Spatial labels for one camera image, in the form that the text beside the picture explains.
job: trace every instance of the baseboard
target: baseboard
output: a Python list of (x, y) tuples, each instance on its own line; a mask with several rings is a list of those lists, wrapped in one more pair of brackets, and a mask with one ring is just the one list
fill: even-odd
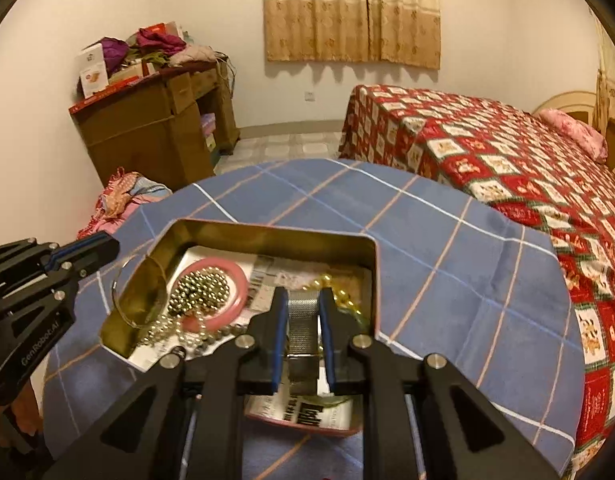
[(321, 134), (324, 132), (340, 132), (343, 120), (331, 121), (297, 121), (294, 123), (262, 124), (261, 126), (246, 126), (240, 128), (241, 139), (266, 137), (285, 134)]

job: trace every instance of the pink pillow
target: pink pillow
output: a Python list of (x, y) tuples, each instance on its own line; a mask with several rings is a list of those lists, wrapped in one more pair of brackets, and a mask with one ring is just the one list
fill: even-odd
[(570, 137), (594, 162), (607, 159), (607, 142), (589, 124), (577, 121), (561, 110), (549, 108), (539, 112), (539, 118), (565, 137)]

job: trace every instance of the beige curtain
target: beige curtain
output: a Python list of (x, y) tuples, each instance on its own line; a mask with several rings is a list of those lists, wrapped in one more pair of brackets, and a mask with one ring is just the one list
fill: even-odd
[(434, 70), (441, 67), (439, 0), (367, 0), (367, 3), (371, 59)]
[(265, 0), (267, 59), (439, 69), (439, 0)]
[(366, 0), (265, 0), (271, 61), (367, 61)]
[(601, 22), (596, 21), (599, 37), (599, 74), (596, 79), (596, 105), (592, 126), (605, 135), (607, 123), (615, 120), (615, 46)]

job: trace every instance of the silver mesh strap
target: silver mesh strap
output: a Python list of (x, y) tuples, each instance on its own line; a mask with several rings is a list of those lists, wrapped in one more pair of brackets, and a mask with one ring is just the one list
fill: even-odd
[(290, 393), (315, 395), (318, 381), (319, 290), (295, 290), (287, 294), (289, 344), (287, 365)]

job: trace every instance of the red bedspread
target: red bedspread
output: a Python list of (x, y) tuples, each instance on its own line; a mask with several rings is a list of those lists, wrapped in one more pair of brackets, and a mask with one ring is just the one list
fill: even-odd
[(342, 158), (421, 174), (549, 233), (583, 342), (583, 466), (615, 423), (614, 174), (525, 112), (430, 90), (356, 87), (343, 134)]

